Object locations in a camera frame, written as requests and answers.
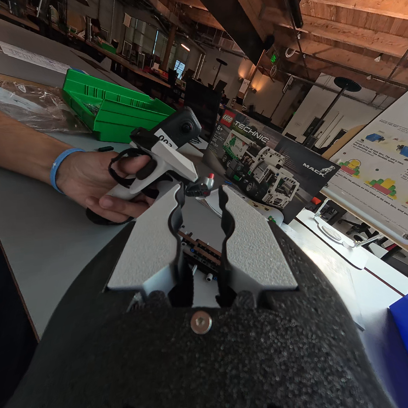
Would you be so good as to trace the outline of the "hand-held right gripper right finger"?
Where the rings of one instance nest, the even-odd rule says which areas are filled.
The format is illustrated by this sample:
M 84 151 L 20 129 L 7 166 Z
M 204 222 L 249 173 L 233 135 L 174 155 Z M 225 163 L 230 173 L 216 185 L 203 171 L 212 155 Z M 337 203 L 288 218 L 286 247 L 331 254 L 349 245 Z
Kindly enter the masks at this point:
M 222 242 L 216 297 L 220 307 L 232 306 L 238 294 L 248 292 L 255 306 L 265 292 L 297 291 L 298 283 L 267 221 L 230 187 L 218 188 Z

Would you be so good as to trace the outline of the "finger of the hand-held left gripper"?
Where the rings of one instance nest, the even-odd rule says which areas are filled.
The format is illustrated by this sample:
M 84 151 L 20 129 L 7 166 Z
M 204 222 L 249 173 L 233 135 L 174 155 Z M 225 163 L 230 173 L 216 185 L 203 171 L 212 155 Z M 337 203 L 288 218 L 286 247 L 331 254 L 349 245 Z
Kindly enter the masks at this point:
M 170 166 L 170 169 L 184 178 L 190 181 L 198 180 L 198 173 L 194 163 L 166 143 L 157 142 L 152 147 L 152 153 L 163 159 Z

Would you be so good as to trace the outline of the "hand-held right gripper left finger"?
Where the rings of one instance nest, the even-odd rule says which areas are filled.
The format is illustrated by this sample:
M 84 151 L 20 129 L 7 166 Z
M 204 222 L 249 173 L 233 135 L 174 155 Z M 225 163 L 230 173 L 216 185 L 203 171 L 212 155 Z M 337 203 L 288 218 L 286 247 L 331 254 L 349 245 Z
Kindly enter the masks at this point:
M 177 183 L 137 218 L 107 288 L 135 290 L 147 299 L 154 291 L 170 295 L 176 307 L 193 304 L 193 275 L 183 257 L 179 228 L 185 203 Z

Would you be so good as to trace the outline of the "small grey lego subassembly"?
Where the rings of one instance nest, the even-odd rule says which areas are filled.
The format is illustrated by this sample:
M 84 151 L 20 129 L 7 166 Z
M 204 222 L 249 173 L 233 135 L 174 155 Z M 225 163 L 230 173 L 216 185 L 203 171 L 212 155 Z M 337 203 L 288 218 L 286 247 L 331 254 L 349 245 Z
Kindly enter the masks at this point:
M 185 188 L 187 197 L 207 197 L 210 195 L 214 185 L 214 174 L 210 173 L 206 177 L 199 177 L 196 181 L 190 182 Z

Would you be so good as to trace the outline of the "black lego chassis assembly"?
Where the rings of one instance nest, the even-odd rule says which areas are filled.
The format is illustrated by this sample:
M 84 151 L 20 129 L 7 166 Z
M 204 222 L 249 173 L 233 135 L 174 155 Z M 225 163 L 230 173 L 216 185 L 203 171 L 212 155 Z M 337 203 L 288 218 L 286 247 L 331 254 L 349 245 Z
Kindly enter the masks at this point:
M 191 232 L 178 231 L 184 259 L 192 268 L 204 274 L 208 282 L 217 281 L 221 272 L 221 252 L 200 239 L 193 239 Z

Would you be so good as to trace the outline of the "lego instruction booklet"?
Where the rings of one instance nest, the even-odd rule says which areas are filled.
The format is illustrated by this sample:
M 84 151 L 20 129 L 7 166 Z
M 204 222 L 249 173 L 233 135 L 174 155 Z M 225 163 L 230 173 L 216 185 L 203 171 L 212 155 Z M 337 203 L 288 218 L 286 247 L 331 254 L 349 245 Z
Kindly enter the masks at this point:
M 275 222 L 279 227 L 282 225 L 284 216 L 279 209 L 253 201 L 252 199 L 243 195 L 241 192 L 237 191 L 235 188 L 231 187 L 230 189 L 268 221 Z M 196 199 L 200 201 L 201 204 L 209 208 L 212 212 L 217 214 L 218 217 L 222 217 L 222 210 L 219 207 L 218 189 L 213 190 L 208 197 L 197 197 Z

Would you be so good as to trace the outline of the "lego set box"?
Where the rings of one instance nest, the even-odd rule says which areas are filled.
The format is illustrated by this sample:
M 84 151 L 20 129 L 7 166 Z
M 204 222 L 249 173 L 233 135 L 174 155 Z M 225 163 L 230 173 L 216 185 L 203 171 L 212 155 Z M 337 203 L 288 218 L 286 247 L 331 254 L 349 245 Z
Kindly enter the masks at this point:
M 205 154 L 208 165 L 259 208 L 289 224 L 340 166 L 232 108 L 222 110 Z

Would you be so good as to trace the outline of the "person's left hand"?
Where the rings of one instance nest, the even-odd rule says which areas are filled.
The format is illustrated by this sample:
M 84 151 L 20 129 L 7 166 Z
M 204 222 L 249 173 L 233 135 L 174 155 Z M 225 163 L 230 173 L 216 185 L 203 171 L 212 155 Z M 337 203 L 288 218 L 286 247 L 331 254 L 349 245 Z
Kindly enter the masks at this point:
M 137 218 L 155 201 L 140 193 L 127 201 L 108 193 L 117 186 L 108 166 L 118 154 L 113 152 L 75 152 L 59 166 L 56 185 L 60 191 L 95 214 L 115 223 Z

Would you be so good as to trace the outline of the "black monitor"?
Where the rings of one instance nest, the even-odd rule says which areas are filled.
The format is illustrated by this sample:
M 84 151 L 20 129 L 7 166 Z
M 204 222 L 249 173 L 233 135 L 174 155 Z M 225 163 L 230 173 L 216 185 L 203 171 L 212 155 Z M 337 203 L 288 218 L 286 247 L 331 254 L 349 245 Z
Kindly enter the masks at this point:
M 201 135 L 212 136 L 222 99 L 221 91 L 208 88 L 195 79 L 186 81 L 184 105 L 190 107 L 201 124 Z

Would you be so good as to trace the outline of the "blue wristband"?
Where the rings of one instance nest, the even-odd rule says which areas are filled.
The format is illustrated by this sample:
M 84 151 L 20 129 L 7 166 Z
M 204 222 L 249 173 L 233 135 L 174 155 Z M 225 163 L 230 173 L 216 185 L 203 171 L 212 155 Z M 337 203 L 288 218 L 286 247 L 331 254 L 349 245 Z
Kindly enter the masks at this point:
M 62 190 L 60 190 L 59 187 L 57 186 L 56 177 L 57 177 L 57 172 L 59 170 L 59 167 L 68 156 L 70 156 L 73 153 L 77 153 L 77 152 L 85 152 L 85 150 L 79 149 L 79 148 L 66 149 L 55 158 L 53 164 L 51 165 L 51 169 L 49 173 L 50 184 L 60 194 L 65 195 L 65 193 Z

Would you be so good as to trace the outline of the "black office chair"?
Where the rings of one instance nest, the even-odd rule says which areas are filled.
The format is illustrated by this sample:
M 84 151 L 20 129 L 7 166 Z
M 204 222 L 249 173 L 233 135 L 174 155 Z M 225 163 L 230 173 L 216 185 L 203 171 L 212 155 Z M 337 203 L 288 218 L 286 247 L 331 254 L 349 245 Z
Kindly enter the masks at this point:
M 351 222 L 345 219 L 340 219 L 335 223 L 337 230 L 347 235 L 354 241 L 363 242 L 377 235 L 377 232 L 371 232 L 370 226 L 364 222 Z

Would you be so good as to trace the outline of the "black floor lamp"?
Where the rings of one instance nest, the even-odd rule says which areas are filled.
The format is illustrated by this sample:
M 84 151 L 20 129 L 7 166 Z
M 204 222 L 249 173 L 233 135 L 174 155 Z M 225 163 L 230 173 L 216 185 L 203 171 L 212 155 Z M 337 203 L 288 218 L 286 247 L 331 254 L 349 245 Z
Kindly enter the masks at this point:
M 359 92 L 361 90 L 361 86 L 357 82 L 355 82 L 354 80 L 349 79 L 349 78 L 336 77 L 334 79 L 334 84 L 337 87 L 340 88 L 340 91 L 338 92 L 338 94 L 336 95 L 334 100 L 330 103 L 328 108 L 325 110 L 323 115 L 320 117 L 319 122 L 316 124 L 316 126 L 314 127 L 312 133 L 310 134 L 309 139 L 308 139 L 308 143 L 305 144 L 305 146 L 307 146 L 309 149 L 312 149 L 313 146 L 315 145 L 315 143 L 317 141 L 317 137 L 315 135 L 316 135 L 317 131 L 319 130 L 319 128 L 321 127 L 321 125 L 323 124 L 326 115 L 334 107 L 334 105 L 336 104 L 338 99 L 344 94 L 344 92 L 349 91 L 349 92 L 355 93 L 355 92 Z
M 226 61 L 220 59 L 220 58 L 217 58 L 216 61 L 219 63 L 219 66 L 218 66 L 218 69 L 217 69 L 215 78 L 214 78 L 214 80 L 213 80 L 213 83 L 212 83 L 212 88 L 213 88 L 213 89 L 215 88 L 215 83 L 216 83 L 216 80 L 217 80 L 217 78 L 218 78 L 218 75 L 219 75 L 219 73 L 220 73 L 221 68 L 228 66 L 228 63 L 227 63 Z

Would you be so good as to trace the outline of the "clear plastic bag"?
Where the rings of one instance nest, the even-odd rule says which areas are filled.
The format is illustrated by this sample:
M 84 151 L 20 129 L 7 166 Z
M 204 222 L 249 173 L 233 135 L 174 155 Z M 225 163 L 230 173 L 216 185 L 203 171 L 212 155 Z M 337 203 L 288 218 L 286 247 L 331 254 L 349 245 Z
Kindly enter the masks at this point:
M 91 133 L 66 105 L 59 88 L 1 80 L 0 110 L 41 132 Z

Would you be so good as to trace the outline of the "printed paper sheet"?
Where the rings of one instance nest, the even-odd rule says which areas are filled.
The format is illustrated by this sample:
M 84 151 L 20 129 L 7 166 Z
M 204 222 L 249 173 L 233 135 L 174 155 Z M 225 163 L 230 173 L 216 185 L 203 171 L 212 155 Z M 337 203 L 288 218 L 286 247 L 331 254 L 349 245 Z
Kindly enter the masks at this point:
M 53 59 L 46 58 L 42 55 L 35 54 L 23 48 L 19 48 L 11 44 L 4 43 L 2 41 L 0 42 L 0 47 L 3 54 L 9 57 L 22 60 L 30 64 L 34 64 L 36 66 L 43 67 L 64 75 L 67 73 L 68 69 L 71 68 L 67 64 L 60 63 Z

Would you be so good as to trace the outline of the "illustrated instruction board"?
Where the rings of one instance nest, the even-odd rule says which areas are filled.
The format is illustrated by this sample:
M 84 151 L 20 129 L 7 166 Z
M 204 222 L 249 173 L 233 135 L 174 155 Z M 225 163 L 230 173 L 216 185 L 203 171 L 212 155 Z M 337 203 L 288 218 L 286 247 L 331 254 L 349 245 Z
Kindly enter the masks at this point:
M 322 193 L 407 249 L 408 94 L 403 94 L 331 161 L 340 166 Z

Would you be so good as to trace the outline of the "blue box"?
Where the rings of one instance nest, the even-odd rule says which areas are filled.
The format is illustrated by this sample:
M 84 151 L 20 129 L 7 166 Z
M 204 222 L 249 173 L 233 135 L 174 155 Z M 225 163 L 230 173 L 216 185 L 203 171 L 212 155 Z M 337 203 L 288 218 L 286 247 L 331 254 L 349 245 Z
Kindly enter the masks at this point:
M 401 336 L 405 348 L 408 349 L 408 295 L 400 298 L 389 306 L 390 313 Z

